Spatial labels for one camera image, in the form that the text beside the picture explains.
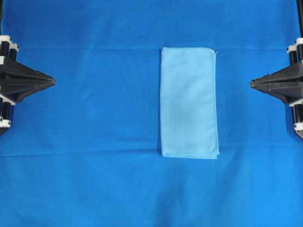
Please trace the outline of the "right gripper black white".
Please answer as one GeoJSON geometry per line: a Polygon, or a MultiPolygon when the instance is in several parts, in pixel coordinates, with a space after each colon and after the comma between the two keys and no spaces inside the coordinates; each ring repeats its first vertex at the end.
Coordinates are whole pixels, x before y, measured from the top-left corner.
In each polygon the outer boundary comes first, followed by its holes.
{"type": "Polygon", "coordinates": [[[297,38],[287,48],[291,66],[263,77],[253,79],[250,87],[289,104],[293,111],[294,131],[303,138],[303,39],[297,38]],[[267,84],[270,82],[292,82],[294,84],[267,84]]]}

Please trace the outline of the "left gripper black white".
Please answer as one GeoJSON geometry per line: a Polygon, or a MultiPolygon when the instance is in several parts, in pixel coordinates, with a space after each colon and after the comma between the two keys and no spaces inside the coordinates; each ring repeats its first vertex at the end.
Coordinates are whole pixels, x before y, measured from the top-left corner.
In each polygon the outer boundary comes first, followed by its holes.
{"type": "Polygon", "coordinates": [[[15,104],[55,85],[55,79],[17,61],[18,45],[9,35],[0,36],[0,135],[11,126],[15,104]],[[38,80],[3,80],[7,75],[38,80]]]}

